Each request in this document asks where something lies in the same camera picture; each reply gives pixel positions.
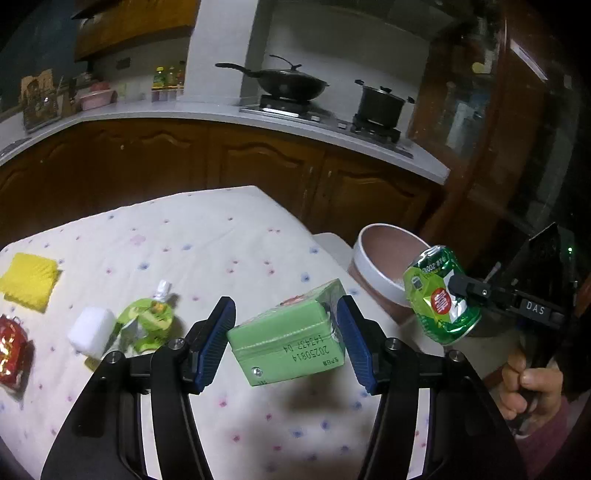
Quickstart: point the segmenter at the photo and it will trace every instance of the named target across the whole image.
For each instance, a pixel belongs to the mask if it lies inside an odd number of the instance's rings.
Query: screw
[[[184,347],[184,338],[173,338],[168,343],[168,348],[171,350],[179,350]]]
[[[399,350],[402,347],[402,342],[397,338],[386,338],[385,345],[388,350]]]
[[[110,364],[115,364],[121,360],[121,358],[123,358],[123,354],[120,351],[115,351],[107,353],[105,360],[107,360],[107,362]]]
[[[459,350],[452,350],[449,352],[449,358],[451,358],[453,362],[457,363],[461,363],[466,359],[464,354]]]

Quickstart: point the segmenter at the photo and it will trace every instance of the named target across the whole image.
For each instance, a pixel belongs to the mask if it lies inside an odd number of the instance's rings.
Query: yellow sponge
[[[37,255],[17,253],[0,278],[4,299],[44,312],[59,272],[57,262]]]

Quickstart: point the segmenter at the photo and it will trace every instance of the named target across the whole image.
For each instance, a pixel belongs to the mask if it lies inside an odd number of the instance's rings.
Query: red snack bag
[[[14,320],[0,316],[0,384],[18,391],[21,387],[27,334]]]

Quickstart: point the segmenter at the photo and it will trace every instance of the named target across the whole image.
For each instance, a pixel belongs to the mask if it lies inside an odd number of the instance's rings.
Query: pink sleeve
[[[554,418],[531,435],[515,439],[530,480],[544,470],[569,435],[566,423],[568,415],[569,403],[566,397],[562,397],[560,409]]]

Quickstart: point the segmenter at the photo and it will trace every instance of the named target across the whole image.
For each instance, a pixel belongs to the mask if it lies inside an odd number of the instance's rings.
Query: wooden cabinet
[[[575,138],[563,133],[580,106],[576,69],[528,2],[502,0],[485,16],[487,35],[464,22],[431,43],[409,130],[451,170],[421,237],[449,246],[475,277],[509,262],[549,219],[573,221],[552,198],[565,191],[571,147],[559,145]],[[489,74],[472,70],[482,52],[493,58]]]
[[[81,125],[69,128],[40,142],[31,153],[41,180],[37,194],[43,229],[97,213],[88,195],[83,132]]]
[[[105,121],[84,125],[90,194],[98,212],[142,201],[139,162],[129,155],[131,142],[125,124]]]
[[[293,135],[257,128],[213,127],[209,188],[255,185],[299,219],[309,211],[324,150]]]
[[[130,119],[87,125],[97,211],[206,188],[206,127],[200,122]]]
[[[0,248],[43,230],[39,208],[40,184],[34,147],[0,170]]]
[[[190,36],[198,0],[120,0],[107,2],[90,18],[80,20],[75,60],[121,46],[146,35]]]
[[[254,185],[314,233],[353,245],[370,223],[417,231],[438,185],[345,149],[260,128],[181,119],[84,122],[0,167],[0,248],[121,206]]]
[[[435,189],[428,180],[384,161],[331,150],[305,223],[312,233],[333,232],[351,246],[370,223],[415,231]]]
[[[162,119],[128,122],[129,155],[141,179],[142,201],[206,188],[204,123]]]

